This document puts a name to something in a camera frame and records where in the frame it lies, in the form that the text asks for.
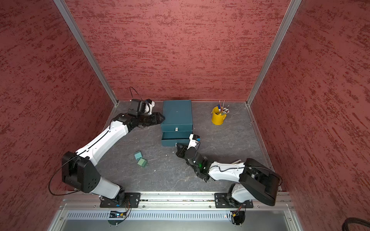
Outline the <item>teal green plug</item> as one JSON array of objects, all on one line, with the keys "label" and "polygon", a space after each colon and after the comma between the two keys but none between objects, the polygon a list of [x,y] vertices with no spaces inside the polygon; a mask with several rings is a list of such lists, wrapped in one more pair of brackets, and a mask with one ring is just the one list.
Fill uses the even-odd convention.
[{"label": "teal green plug", "polygon": [[141,151],[136,152],[134,154],[134,157],[135,157],[136,161],[139,161],[143,157]]}]

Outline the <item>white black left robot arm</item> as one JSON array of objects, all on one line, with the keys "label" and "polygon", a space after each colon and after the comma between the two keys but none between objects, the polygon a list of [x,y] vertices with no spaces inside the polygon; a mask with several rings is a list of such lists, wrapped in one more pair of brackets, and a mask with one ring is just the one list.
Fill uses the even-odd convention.
[{"label": "white black left robot arm", "polygon": [[154,112],[150,115],[119,114],[110,125],[90,143],[76,152],[67,152],[62,158],[62,182],[84,193],[93,193],[122,204],[123,187],[104,179],[95,166],[105,153],[136,127],[159,125],[165,117]]}]

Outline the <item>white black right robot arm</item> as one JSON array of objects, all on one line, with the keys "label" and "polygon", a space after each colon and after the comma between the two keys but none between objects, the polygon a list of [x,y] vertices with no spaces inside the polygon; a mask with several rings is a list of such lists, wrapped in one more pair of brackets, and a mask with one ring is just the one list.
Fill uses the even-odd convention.
[{"label": "white black right robot arm", "polygon": [[176,148],[177,157],[185,160],[203,181],[212,179],[234,183],[226,197],[228,203],[235,205],[258,200],[268,206],[275,205],[282,177],[258,161],[248,158],[245,162],[225,164],[203,157],[197,147],[177,144]]}]

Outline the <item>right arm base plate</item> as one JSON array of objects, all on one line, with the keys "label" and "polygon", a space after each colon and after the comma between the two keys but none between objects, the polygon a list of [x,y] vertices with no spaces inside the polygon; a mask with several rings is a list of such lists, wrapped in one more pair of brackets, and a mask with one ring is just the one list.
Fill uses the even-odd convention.
[{"label": "right arm base plate", "polygon": [[247,200],[243,203],[236,201],[235,199],[229,197],[227,193],[215,193],[214,201],[216,208],[253,208],[252,200]]}]

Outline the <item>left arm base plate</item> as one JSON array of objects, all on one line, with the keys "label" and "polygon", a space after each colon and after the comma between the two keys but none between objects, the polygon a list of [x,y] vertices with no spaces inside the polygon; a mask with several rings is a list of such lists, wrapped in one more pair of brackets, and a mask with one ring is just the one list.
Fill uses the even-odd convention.
[{"label": "left arm base plate", "polygon": [[116,198],[100,196],[100,208],[138,208],[141,193],[123,192]]}]

